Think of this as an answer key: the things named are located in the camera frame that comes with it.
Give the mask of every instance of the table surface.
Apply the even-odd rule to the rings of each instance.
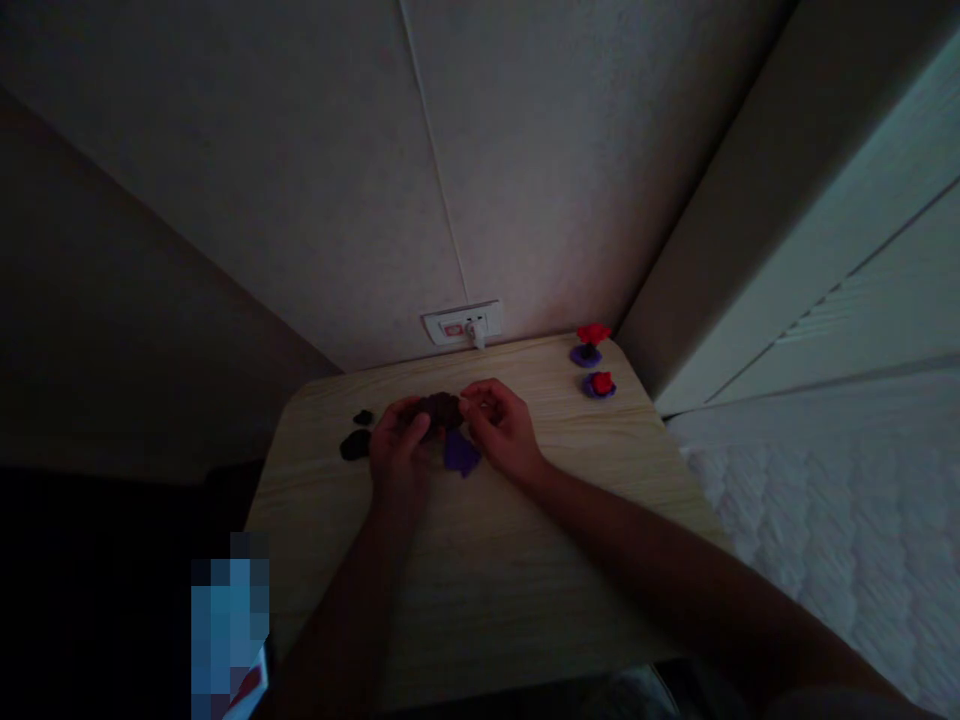
[[[340,442],[361,409],[498,377],[530,407],[558,467],[642,503],[721,547],[727,540],[623,352],[601,345],[617,393],[585,397],[574,335],[526,340],[318,380],[284,410],[247,529],[269,533],[271,634],[292,646],[370,500],[367,461]],[[447,472],[432,496],[394,616],[380,707],[424,705],[618,670],[679,649],[486,461]]]

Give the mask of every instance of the purple play dough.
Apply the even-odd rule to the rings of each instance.
[[[583,345],[577,345],[573,350],[571,350],[570,359],[580,367],[591,368],[599,365],[600,361],[603,360],[603,355],[600,354],[600,351],[594,348],[592,358],[583,358],[580,355],[580,348],[582,347]]]
[[[604,398],[613,397],[614,393],[617,392],[617,384],[614,383],[613,387],[610,388],[610,392],[606,395],[600,395],[596,390],[593,389],[593,385],[590,383],[593,380],[593,376],[597,373],[590,373],[583,379],[583,392],[585,392],[589,397],[596,398],[597,400],[603,400]]]
[[[443,446],[443,465],[447,470],[459,470],[466,477],[480,464],[480,451],[457,430],[447,430],[447,442]]]

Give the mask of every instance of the wall socket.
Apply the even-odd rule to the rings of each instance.
[[[467,333],[470,323],[479,324],[485,337],[503,332],[503,306],[499,300],[430,313],[421,319],[434,345],[470,344]]]

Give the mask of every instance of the left hand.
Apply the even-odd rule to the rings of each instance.
[[[399,415],[420,398],[397,400],[383,413],[370,437],[371,512],[415,524],[427,504],[426,451],[420,440],[430,428],[430,416],[420,413],[409,427]]]

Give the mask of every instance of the red clay flower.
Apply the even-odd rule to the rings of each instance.
[[[578,328],[577,337],[580,338],[580,342],[588,345],[599,345],[610,337],[610,332],[610,328],[604,327],[600,323],[591,323]]]
[[[613,389],[613,375],[611,373],[594,373],[590,384],[597,395],[606,395]]]

